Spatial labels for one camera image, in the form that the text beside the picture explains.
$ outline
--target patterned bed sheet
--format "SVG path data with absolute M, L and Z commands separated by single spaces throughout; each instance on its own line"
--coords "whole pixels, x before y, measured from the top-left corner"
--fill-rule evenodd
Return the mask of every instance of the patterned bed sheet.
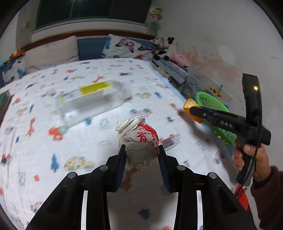
M 130 84 L 132 100 L 62 131 L 55 97 L 112 79 Z M 196 173 L 214 171 L 230 189 L 236 187 L 229 157 L 203 125 L 188 119 L 182 110 L 185 99 L 146 61 L 117 58 L 58 65 L 12 82 L 1 89 L 5 90 L 14 97 L 0 128 L 0 203 L 18 229 L 26 228 L 68 172 L 88 173 L 117 154 L 116 122 L 136 114 L 154 127 L 166 153 L 180 164 Z M 200 193 L 198 206 L 201 229 Z M 169 230 L 177 194 L 165 190 L 156 160 L 144 172 L 124 173 L 120 190 L 108 193 L 108 207 L 113 230 Z

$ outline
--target green plastic basket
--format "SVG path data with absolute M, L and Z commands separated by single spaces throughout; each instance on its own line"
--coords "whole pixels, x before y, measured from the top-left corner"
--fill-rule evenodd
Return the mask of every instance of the green plastic basket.
M 196 93 L 196 103 L 202 107 L 229 112 L 229 110 L 219 100 L 205 92 Z M 236 134 L 217 128 L 211 125 L 209 122 L 208 125 L 227 148 L 233 146 L 234 140 L 236 139 Z

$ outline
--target hand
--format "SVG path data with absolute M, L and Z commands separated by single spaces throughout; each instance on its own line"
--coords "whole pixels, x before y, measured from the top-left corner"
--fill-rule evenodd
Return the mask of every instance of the hand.
M 237 141 L 234 142 L 235 149 L 233 151 L 234 154 L 234 168 L 236 170 L 241 171 L 244 166 L 244 161 L 242 159 L 242 153 L 238 149 Z M 244 152 L 249 156 L 254 156 L 256 151 L 256 147 L 253 145 L 245 144 Z M 268 156 L 266 150 L 263 145 L 258 148 L 258 152 L 256 154 L 256 170 L 254 171 L 253 178 L 256 182 L 263 181 L 266 179 L 271 172 L 271 168 L 269 165 Z

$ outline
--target sleeve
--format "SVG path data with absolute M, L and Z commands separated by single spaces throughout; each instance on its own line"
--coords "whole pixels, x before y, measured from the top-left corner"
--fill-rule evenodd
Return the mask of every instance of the sleeve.
M 255 199 L 260 227 L 265 229 L 276 216 L 283 203 L 283 172 L 276 166 L 263 182 L 253 181 L 251 194 Z

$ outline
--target pink plush toy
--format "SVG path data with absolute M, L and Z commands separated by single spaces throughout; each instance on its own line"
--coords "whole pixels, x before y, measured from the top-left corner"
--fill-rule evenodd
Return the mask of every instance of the pink plush toy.
M 171 61 L 176 62 L 180 67 L 188 67 L 191 63 L 181 54 L 174 53 L 171 57 Z

